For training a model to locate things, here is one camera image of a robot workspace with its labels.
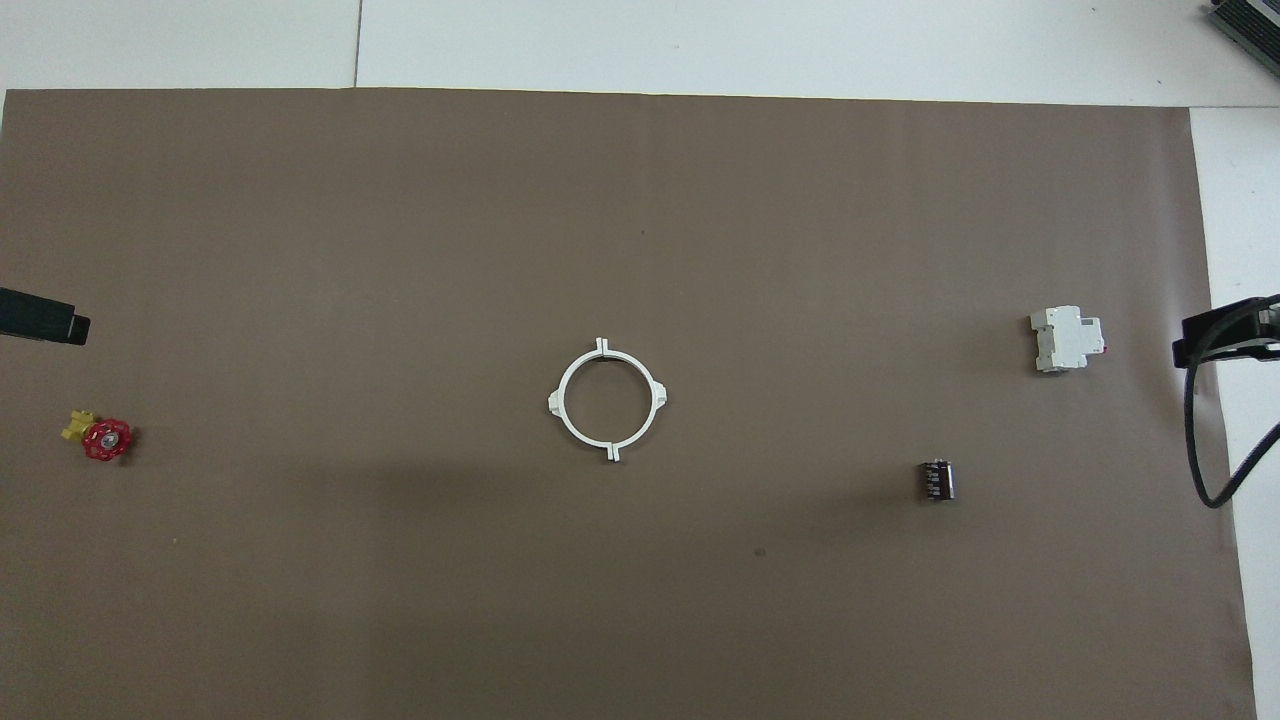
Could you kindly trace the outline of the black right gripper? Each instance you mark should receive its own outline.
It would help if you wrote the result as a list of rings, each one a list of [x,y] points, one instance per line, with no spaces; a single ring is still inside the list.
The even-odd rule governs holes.
[[[1188,369],[1197,350],[1201,363],[1277,361],[1279,295],[1266,300],[1263,306],[1262,297],[1243,299],[1183,319],[1181,337],[1172,342],[1172,365]]]

